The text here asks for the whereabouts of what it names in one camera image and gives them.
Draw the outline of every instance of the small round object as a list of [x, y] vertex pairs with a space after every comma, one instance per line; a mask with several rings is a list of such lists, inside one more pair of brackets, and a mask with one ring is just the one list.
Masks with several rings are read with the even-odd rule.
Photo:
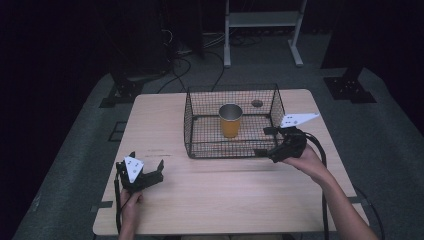
[[264, 105], [264, 103], [261, 100], [255, 99], [252, 101], [252, 106], [260, 108]]

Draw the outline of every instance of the white card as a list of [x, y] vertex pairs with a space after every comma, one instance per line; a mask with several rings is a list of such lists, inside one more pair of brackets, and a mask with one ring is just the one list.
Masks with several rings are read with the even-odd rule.
[[297, 113], [297, 114], [287, 114], [283, 117], [280, 127], [294, 127], [299, 124], [305, 123], [309, 120], [312, 120], [319, 116], [319, 113]]
[[128, 178], [133, 183], [138, 174], [143, 169], [144, 162], [132, 157], [125, 157], [125, 165], [127, 166]]

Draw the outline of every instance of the wire basket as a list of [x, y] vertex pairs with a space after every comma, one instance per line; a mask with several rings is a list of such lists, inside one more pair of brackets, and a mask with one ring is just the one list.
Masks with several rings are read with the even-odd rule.
[[[238, 135], [225, 138], [219, 108], [235, 103], [243, 110]], [[190, 87], [184, 113], [184, 144], [190, 158], [248, 158], [282, 143], [281, 135], [265, 135], [280, 126], [284, 107], [276, 84]]]

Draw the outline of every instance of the white shelf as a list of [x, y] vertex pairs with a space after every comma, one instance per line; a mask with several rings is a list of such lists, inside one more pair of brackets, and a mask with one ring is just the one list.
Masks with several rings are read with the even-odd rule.
[[297, 50], [296, 43], [302, 25], [303, 15], [308, 0], [302, 0], [299, 11], [287, 12], [230, 12], [230, 0], [226, 0], [225, 7], [225, 44], [224, 67], [231, 67], [230, 28], [234, 27], [285, 27], [294, 26], [293, 38], [288, 41], [290, 51], [297, 67], [303, 66], [302, 58]]
[[229, 27], [296, 26], [298, 11], [230, 13]]

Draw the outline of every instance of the floor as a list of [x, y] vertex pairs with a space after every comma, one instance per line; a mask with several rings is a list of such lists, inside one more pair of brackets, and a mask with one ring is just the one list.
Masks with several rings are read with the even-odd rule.
[[[386, 239], [421, 239], [424, 235], [424, 140], [390, 96], [384, 82], [364, 69], [359, 77], [377, 103], [334, 100], [324, 77], [344, 69], [320, 69], [330, 35], [302, 34], [298, 48], [304, 66], [295, 66], [289, 36], [255, 38], [249, 47], [232, 47], [232, 66], [223, 69], [222, 46], [205, 58], [175, 60], [175, 72], [145, 84], [142, 94], [184, 92], [188, 86], [277, 83], [280, 89], [312, 92], [352, 183], [367, 195], [381, 218]], [[69, 132], [14, 239], [116, 239], [94, 236], [92, 225], [119, 142], [109, 141], [119, 121], [127, 121], [131, 104], [99, 108], [113, 86], [99, 79]], [[382, 229], [372, 207], [364, 206], [372, 229]], [[295, 239], [322, 239], [322, 233], [294, 233]], [[138, 236], [138, 239], [157, 239]], [[338, 239], [336, 233], [331, 239]]]

